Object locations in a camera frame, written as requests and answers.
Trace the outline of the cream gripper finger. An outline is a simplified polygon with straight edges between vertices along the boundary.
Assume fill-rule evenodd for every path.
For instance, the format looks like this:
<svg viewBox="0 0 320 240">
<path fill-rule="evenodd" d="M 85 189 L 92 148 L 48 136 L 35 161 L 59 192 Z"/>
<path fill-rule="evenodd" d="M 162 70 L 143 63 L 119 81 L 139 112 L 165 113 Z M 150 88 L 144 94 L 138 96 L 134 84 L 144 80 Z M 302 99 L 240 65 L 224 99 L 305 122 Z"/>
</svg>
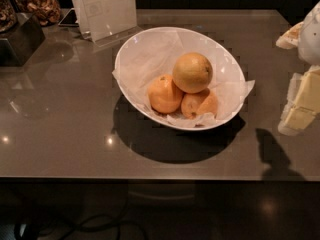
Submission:
<svg viewBox="0 0 320 240">
<path fill-rule="evenodd" d="M 304 74 L 294 73 L 287 93 L 278 131 L 287 136 L 303 132 L 320 114 L 320 66 Z"/>
<path fill-rule="evenodd" d="M 277 39 L 276 46 L 282 49 L 297 48 L 302 26 L 302 22 L 299 22 L 292 26 L 289 30 L 287 30 L 283 35 L 281 35 Z"/>
</svg>

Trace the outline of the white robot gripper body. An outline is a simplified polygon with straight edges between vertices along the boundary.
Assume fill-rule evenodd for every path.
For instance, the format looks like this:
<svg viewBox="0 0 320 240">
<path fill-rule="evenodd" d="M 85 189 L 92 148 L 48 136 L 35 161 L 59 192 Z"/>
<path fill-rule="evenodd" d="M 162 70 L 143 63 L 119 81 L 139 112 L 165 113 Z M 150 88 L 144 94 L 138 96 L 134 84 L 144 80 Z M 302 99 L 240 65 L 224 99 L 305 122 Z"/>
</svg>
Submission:
<svg viewBox="0 0 320 240">
<path fill-rule="evenodd" d="M 310 65 L 320 65 L 320 1 L 304 18 L 299 34 L 298 54 Z"/>
</svg>

